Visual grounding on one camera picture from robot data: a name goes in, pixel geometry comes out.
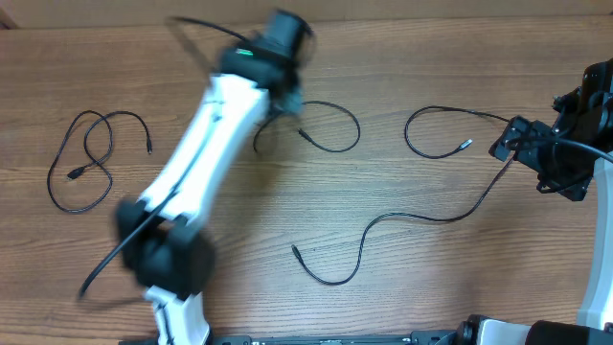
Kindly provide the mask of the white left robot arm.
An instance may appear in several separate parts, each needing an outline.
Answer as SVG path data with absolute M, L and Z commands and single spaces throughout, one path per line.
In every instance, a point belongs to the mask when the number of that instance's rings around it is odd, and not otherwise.
M 303 47 L 312 36 L 303 18 L 277 10 L 263 33 L 241 36 L 221 53 L 219 70 L 211 74 L 164 169 L 136 200 L 118 204 L 119 243 L 85 279 L 80 295 L 120 256 L 152 304 L 157 334 L 150 343 L 211 343 L 202 290 L 212 276 L 216 251 L 201 231 L 255 124 L 301 110 L 299 70 Z

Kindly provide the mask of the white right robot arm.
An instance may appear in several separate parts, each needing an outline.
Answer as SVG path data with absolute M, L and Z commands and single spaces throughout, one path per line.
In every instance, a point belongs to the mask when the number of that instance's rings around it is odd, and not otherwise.
M 489 149 L 537 173 L 537 190 L 571 201 L 596 188 L 596 229 L 587 288 L 577 313 L 581 326 L 612 325 L 612 61 L 588 66 L 581 85 L 553 102 L 552 125 L 516 116 Z

